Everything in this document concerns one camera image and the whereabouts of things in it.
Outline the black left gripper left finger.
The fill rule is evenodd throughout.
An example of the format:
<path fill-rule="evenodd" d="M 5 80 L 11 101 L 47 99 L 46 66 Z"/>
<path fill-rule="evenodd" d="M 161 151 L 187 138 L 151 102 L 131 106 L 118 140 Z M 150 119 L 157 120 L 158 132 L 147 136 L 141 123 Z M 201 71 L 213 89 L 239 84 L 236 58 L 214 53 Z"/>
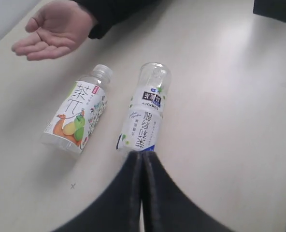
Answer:
<path fill-rule="evenodd" d="M 138 232 L 142 157 L 130 152 L 106 190 L 57 232 Z"/>

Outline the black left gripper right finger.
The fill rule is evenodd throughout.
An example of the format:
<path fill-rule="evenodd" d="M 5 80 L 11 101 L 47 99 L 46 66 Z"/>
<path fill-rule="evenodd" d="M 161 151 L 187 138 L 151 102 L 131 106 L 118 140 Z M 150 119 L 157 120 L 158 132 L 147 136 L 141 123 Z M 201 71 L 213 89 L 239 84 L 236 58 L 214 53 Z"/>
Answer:
<path fill-rule="evenodd" d="M 143 152 L 141 197 L 146 232 L 229 232 L 176 185 L 155 152 Z"/>

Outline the black sleeved forearm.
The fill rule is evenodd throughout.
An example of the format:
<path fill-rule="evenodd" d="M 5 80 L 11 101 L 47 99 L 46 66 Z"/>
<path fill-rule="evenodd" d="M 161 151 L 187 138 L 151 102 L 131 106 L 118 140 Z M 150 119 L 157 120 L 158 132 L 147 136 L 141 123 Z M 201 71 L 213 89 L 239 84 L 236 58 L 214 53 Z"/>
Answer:
<path fill-rule="evenodd" d="M 156 4 L 157 0 L 77 0 L 96 19 L 90 39 L 101 39 L 114 25 L 121 23 L 138 11 Z"/>

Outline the bare open human hand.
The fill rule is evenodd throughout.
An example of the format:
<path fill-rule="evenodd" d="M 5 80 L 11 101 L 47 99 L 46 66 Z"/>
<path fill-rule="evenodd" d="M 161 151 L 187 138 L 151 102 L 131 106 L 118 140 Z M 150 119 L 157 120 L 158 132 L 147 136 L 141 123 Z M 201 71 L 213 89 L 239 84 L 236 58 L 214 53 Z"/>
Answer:
<path fill-rule="evenodd" d="M 72 0 L 54 0 L 29 19 L 29 35 L 16 42 L 12 51 L 29 61 L 57 59 L 75 51 L 97 25 L 95 17 Z"/>

